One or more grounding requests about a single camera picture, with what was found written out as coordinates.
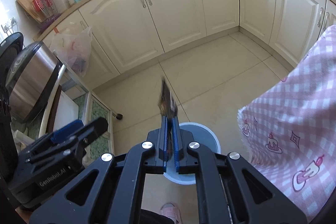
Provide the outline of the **pink checkered tablecloth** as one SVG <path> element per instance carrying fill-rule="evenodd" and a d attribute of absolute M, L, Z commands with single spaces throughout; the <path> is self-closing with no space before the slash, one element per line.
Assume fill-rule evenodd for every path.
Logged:
<path fill-rule="evenodd" d="M 238 111 L 250 163 L 306 215 L 335 223 L 335 26 Z"/>

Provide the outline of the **wooden cutting board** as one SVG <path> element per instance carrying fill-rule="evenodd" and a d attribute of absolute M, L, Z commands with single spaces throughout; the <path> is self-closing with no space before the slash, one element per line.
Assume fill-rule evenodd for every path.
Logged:
<path fill-rule="evenodd" d="M 45 15 L 39 11 L 36 12 L 33 0 L 17 0 L 17 3 L 31 16 L 36 22 L 43 23 L 46 20 Z"/>

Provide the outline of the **white plastic bag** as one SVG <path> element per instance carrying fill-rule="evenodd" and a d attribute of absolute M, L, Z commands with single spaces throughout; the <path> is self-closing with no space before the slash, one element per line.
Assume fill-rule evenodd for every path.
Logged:
<path fill-rule="evenodd" d="M 79 76 L 84 77 L 89 67 L 92 51 L 92 31 L 87 27 L 76 35 L 56 34 L 50 50 Z"/>

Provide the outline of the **pink slipper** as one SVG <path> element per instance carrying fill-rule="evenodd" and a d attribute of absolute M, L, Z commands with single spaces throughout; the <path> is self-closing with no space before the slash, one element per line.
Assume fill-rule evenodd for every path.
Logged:
<path fill-rule="evenodd" d="M 175 224 L 182 224 L 181 212 L 173 202 L 165 203 L 160 209 L 160 215 L 168 217 Z"/>

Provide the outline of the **stainless steel rice cooker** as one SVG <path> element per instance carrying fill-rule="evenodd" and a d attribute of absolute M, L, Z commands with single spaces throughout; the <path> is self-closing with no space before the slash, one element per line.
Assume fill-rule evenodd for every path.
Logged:
<path fill-rule="evenodd" d="M 47 105 L 61 68 L 44 42 L 25 47 L 6 77 L 11 116 L 19 123 L 33 120 Z"/>

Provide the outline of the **black sauce packet wrapper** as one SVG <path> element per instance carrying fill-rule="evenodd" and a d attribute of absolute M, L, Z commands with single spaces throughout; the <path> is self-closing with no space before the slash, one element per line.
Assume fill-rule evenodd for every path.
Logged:
<path fill-rule="evenodd" d="M 168 87 L 166 79 L 161 79 L 161 95 L 159 96 L 158 107 L 161 116 L 166 116 L 168 119 L 173 119 L 178 115 L 178 107 L 174 100 L 173 94 Z"/>

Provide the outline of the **cream kitchen cabinets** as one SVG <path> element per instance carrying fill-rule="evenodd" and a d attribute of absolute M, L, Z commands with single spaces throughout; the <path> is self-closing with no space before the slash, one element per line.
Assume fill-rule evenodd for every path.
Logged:
<path fill-rule="evenodd" d="M 90 27 L 86 83 L 112 78 L 216 34 L 242 28 L 295 66 L 335 24 L 335 0 L 82 0 L 41 34 L 48 46 L 62 33 Z"/>

